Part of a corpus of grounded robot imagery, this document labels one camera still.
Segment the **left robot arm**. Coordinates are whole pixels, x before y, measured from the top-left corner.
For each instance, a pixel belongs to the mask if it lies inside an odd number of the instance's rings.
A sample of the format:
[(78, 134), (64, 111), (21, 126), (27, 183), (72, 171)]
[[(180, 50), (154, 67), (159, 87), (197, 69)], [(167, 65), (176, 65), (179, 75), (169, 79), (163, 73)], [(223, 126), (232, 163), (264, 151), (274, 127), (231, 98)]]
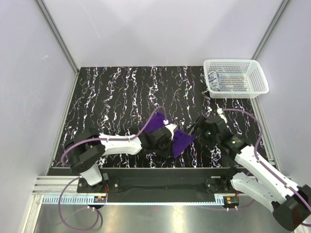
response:
[(62, 155), (62, 161), (85, 179), (94, 192), (104, 189), (105, 180), (95, 163), (103, 155), (151, 153), (166, 151), (171, 147), (177, 126), (168, 124), (156, 131), (139, 132), (132, 136), (100, 137), (98, 133), (82, 141), (69, 143)]

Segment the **purple towel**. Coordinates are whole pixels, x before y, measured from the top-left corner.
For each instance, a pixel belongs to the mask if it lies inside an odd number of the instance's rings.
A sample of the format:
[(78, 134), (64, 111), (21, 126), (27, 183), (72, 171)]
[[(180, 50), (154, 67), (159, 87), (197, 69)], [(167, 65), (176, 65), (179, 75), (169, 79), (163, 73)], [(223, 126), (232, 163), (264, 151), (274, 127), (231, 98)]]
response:
[[(160, 112), (155, 112), (141, 127), (142, 133), (147, 131), (156, 131), (157, 129), (164, 127), (163, 120), (167, 120), (165, 115)], [(194, 136), (190, 136), (180, 129), (177, 129), (173, 137), (172, 157), (175, 159), (178, 158), (194, 140)]]

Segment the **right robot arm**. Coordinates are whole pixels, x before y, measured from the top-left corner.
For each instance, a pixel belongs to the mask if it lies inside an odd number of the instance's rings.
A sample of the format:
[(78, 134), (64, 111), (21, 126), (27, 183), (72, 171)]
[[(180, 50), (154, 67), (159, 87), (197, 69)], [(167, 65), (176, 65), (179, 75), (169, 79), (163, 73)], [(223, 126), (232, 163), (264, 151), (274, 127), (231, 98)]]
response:
[(225, 192), (234, 190), (247, 194), (265, 206), (274, 219), (286, 230), (294, 231), (311, 215), (311, 188), (299, 186), (280, 173), (255, 152), (241, 135), (233, 134), (220, 116), (200, 116), (189, 134), (204, 146), (216, 145), (223, 155), (246, 168), (257, 180), (232, 167), (221, 179)]

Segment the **blue white patterned towel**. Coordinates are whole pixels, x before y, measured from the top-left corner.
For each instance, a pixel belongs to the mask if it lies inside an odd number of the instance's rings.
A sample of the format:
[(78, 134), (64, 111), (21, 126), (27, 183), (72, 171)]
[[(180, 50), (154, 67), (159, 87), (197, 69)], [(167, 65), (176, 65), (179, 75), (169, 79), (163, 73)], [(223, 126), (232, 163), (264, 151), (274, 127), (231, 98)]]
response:
[(211, 71), (207, 74), (209, 86), (213, 91), (220, 91), (220, 76), (217, 72)]

